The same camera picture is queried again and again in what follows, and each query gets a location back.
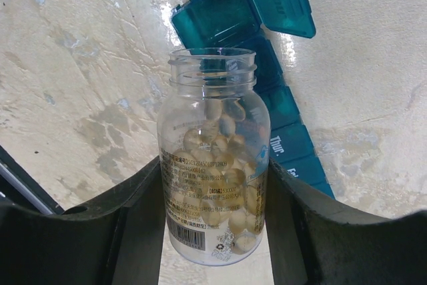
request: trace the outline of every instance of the pill organizer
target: pill organizer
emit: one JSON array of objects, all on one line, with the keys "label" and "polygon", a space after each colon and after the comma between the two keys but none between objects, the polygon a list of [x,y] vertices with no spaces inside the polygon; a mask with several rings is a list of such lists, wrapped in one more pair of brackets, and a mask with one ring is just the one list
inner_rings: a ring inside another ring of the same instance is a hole
[{"label": "pill organizer", "polygon": [[239,47],[257,53],[254,90],[270,112],[271,157],[297,179],[333,197],[272,44],[261,27],[312,38],[316,28],[311,12],[308,0],[189,0],[173,10],[171,22],[186,48]]}]

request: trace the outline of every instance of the pill bottle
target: pill bottle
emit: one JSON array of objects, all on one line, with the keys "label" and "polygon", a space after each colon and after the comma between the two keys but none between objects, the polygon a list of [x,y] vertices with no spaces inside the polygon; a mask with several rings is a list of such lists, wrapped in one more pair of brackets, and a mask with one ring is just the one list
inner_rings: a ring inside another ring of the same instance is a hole
[{"label": "pill bottle", "polygon": [[171,93],[157,120],[169,237],[188,260],[233,264],[260,244],[270,117],[255,52],[183,49],[170,55]]}]

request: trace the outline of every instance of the softgel capsule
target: softgel capsule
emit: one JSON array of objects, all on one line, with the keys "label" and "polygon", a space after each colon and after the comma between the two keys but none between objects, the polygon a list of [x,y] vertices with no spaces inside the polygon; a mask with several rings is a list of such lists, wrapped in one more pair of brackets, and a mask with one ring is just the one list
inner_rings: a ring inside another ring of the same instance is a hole
[{"label": "softgel capsule", "polygon": [[[242,54],[241,65],[236,65],[236,54]],[[270,119],[248,81],[253,79],[253,58],[245,49],[224,48],[171,55],[176,90],[157,122],[167,225],[173,247],[199,264],[238,262],[262,239]],[[229,65],[239,69],[218,71]],[[233,72],[248,73],[245,83],[233,83],[241,77],[228,79]],[[191,86],[186,85],[189,77],[195,78]],[[251,104],[240,104],[243,97]],[[261,117],[249,117],[253,108]]]}]

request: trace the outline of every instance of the marble surface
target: marble surface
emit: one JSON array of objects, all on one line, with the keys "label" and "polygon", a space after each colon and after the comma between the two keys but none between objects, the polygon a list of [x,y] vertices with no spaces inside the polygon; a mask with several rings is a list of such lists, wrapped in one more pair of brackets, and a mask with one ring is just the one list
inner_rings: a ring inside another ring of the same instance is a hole
[{"label": "marble surface", "polygon": [[[0,144],[65,208],[157,155],[171,9],[186,0],[1,0]],[[339,201],[427,207],[427,0],[310,0],[313,39],[268,33]],[[272,284],[268,242],[190,264],[165,242],[160,284]]]}]

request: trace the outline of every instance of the barcode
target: barcode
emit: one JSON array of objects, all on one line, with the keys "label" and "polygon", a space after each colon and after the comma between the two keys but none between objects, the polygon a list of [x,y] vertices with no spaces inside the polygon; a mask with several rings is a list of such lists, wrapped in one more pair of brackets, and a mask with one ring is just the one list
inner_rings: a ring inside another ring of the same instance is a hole
[{"label": "barcode", "polygon": [[169,215],[167,215],[167,226],[171,234],[182,244],[196,250],[205,250],[205,232],[190,230],[179,225]]}]

